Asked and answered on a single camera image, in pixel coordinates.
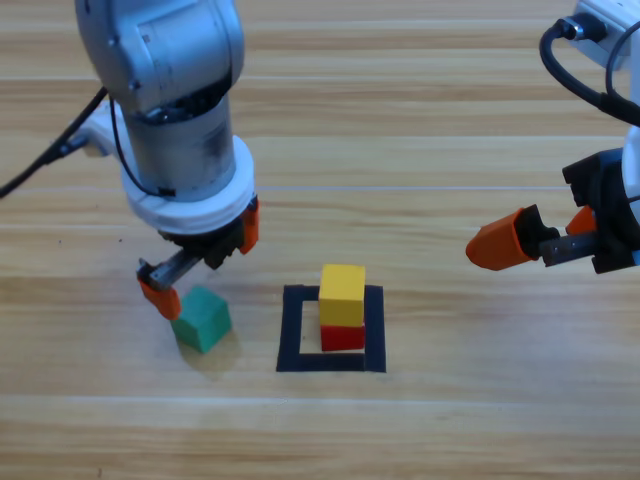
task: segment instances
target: black tape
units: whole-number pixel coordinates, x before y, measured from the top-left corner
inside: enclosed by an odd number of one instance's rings
[[[278,372],[377,372],[385,373],[384,291],[365,290],[365,353],[301,354],[302,305],[317,302],[319,287],[284,287]]]

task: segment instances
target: green cube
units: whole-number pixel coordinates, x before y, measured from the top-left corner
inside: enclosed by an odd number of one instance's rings
[[[207,353],[231,331],[229,306],[206,288],[196,287],[182,299],[182,314],[171,326],[178,340]]]

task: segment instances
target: wooden table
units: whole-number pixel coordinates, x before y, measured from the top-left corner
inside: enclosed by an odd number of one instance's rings
[[[179,285],[226,298],[234,333],[199,356],[142,298],[138,258],[174,249],[130,213],[113,158],[41,171],[0,206],[0,478],[640,478],[638,270],[498,274],[464,254],[520,206],[566,225],[562,167],[622,145],[539,61],[572,2],[238,4],[233,119],[263,238]],[[99,85],[70,0],[2,1],[0,65],[9,179]],[[324,263],[384,286],[387,374],[275,372],[283,286]]]

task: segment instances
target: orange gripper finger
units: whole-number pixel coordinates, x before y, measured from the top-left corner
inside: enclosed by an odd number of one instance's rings
[[[176,292],[175,289],[170,288],[169,290],[158,292],[142,280],[138,279],[138,282],[140,283],[142,293],[144,293],[146,299],[158,309],[164,318],[171,320],[172,322],[180,318],[180,314],[182,313],[182,304],[180,303],[178,292]]]
[[[504,270],[533,260],[522,251],[515,222],[524,209],[486,225],[467,246],[467,257],[488,270]]]
[[[593,215],[591,207],[582,207],[571,223],[567,225],[567,233],[569,235],[580,235],[581,233],[595,232],[598,229],[596,218]]]
[[[247,210],[242,216],[244,221],[244,245],[240,253],[246,255],[256,246],[260,239],[260,201],[256,200],[256,209]]]

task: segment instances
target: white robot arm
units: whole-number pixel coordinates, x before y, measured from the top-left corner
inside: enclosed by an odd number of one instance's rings
[[[597,92],[567,72],[552,43],[570,40],[606,68],[606,92]],[[543,258],[546,266],[592,257],[596,273],[640,265],[640,2],[580,0],[574,14],[558,20],[542,37],[540,54],[549,73],[565,88],[630,124],[624,148],[598,152],[563,169],[582,210],[568,235],[542,223],[535,205],[483,227],[467,246],[478,266],[503,270]],[[613,73],[631,69],[631,96],[613,87]]]
[[[218,268],[257,241],[259,203],[247,146],[232,135],[229,91],[244,61],[233,0],[76,0],[86,51],[110,102],[77,137],[122,162],[129,204],[181,250],[138,279],[160,312],[204,260]]]

